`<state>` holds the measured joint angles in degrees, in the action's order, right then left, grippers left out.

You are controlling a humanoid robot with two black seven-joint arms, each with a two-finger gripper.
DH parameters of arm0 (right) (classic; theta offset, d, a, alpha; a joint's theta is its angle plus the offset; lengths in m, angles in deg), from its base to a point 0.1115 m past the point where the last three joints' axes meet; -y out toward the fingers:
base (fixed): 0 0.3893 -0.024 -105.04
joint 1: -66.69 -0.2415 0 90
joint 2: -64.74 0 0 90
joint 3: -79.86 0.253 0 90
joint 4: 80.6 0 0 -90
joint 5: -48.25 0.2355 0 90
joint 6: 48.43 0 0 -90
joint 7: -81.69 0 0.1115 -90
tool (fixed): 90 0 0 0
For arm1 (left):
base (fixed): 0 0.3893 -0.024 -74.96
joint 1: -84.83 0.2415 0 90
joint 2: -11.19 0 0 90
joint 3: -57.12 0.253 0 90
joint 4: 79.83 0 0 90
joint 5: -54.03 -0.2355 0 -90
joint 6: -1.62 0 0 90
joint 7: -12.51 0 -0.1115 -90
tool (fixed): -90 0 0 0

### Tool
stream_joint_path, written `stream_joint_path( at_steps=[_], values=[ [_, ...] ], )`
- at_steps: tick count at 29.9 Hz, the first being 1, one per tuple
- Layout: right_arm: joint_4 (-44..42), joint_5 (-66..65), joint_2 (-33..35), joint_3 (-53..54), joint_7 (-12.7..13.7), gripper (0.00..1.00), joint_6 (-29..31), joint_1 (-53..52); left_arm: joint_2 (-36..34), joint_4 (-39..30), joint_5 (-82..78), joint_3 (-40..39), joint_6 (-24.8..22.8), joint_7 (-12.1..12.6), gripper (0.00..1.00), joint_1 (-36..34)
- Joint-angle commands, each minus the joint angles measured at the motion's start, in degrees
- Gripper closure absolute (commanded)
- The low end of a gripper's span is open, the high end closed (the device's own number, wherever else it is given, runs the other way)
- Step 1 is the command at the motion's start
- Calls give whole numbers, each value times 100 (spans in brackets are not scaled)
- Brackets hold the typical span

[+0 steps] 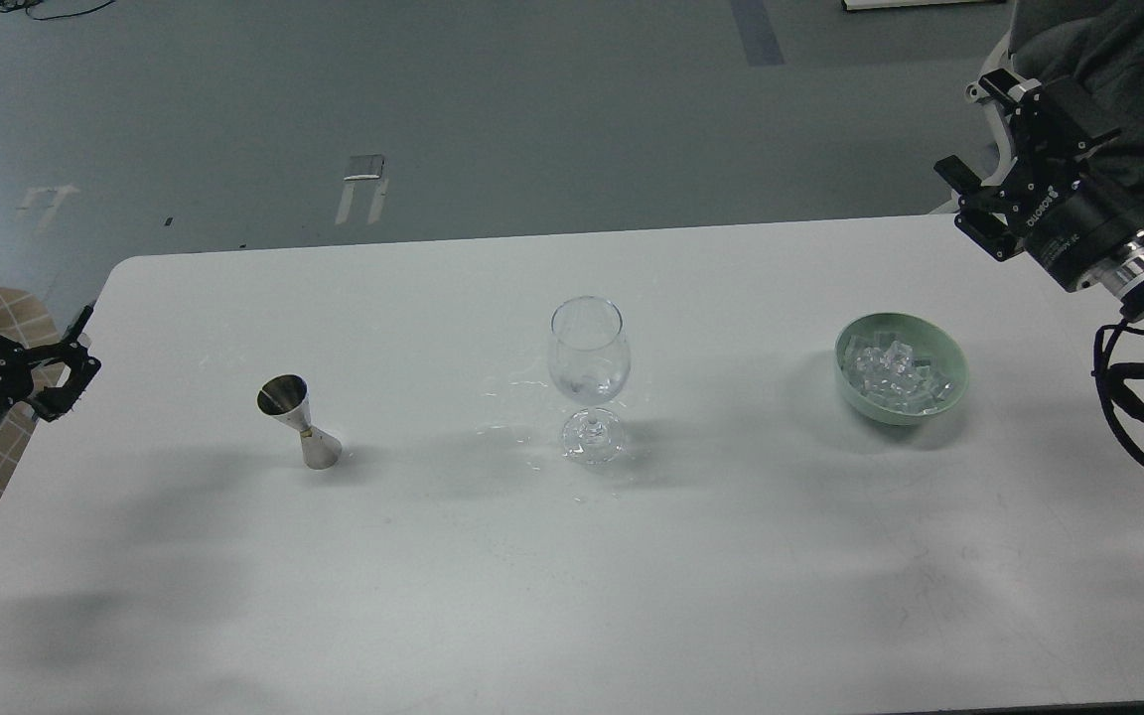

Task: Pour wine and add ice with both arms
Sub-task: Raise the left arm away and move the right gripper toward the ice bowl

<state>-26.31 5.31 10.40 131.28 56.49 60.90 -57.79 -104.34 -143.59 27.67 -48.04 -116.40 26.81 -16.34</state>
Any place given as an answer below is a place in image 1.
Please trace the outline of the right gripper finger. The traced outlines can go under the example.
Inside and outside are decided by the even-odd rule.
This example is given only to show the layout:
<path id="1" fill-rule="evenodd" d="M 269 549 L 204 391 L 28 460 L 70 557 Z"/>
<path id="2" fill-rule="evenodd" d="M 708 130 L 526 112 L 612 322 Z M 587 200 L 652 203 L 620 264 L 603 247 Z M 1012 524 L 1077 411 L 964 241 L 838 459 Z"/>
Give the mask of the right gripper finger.
<path id="1" fill-rule="evenodd" d="M 956 154 L 934 162 L 934 170 L 956 194 L 954 225 L 991 259 L 1008 261 L 1025 252 L 1022 204 L 1002 186 L 984 185 Z"/>
<path id="2" fill-rule="evenodd" d="M 1074 185 L 1089 170 L 1099 148 L 1117 140 L 1121 124 L 1074 78 L 1017 84 L 1004 70 L 983 76 L 979 85 L 1008 110 L 1014 164 L 1000 185 L 1031 205 L 1048 189 Z"/>

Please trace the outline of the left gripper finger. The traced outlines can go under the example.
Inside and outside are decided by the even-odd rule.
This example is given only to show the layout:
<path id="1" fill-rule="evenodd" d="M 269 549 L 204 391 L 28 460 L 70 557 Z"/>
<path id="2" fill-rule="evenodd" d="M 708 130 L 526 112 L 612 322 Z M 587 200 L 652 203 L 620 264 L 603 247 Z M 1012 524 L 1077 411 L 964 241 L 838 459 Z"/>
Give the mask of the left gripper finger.
<path id="1" fill-rule="evenodd" d="M 38 371 L 59 367 L 59 379 L 55 384 L 35 386 L 35 389 L 19 402 L 27 404 L 35 418 L 54 422 L 67 415 L 82 395 L 100 375 L 101 362 L 90 353 L 89 345 L 81 342 L 84 329 L 92 320 L 95 304 L 86 304 L 54 343 L 23 348 L 18 345 L 6 358 L 13 370 L 23 370 L 27 378 Z"/>

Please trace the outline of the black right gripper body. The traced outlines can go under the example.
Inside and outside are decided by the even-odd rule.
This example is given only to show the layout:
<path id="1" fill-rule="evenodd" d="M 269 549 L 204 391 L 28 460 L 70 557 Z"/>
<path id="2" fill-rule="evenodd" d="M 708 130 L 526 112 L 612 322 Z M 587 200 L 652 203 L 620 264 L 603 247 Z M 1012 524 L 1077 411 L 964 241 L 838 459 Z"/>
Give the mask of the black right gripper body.
<path id="1" fill-rule="evenodd" d="M 1004 176 L 1004 214 L 1011 244 L 1004 259 L 1028 254 L 1060 288 L 1074 293 L 1102 281 L 1099 273 L 1144 251 L 1144 204 L 1101 175 L 1034 178 Z"/>

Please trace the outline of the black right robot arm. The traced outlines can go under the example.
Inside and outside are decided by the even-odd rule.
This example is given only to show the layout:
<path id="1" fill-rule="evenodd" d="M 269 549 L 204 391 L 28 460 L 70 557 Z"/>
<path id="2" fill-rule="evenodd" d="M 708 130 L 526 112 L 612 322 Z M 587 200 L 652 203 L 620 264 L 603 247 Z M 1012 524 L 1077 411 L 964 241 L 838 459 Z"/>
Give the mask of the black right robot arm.
<path id="1" fill-rule="evenodd" d="M 1040 84 L 990 70 L 967 87 L 998 135 L 998 170 L 958 157 L 934 168 L 956 199 L 958 230 L 991 259 L 1027 254 L 1066 291 L 1101 285 L 1120 321 L 1093 339 L 1093 383 L 1118 444 L 1144 468 L 1121 415 L 1144 424 L 1144 204 L 1089 166 L 1118 126 L 1072 78 Z"/>

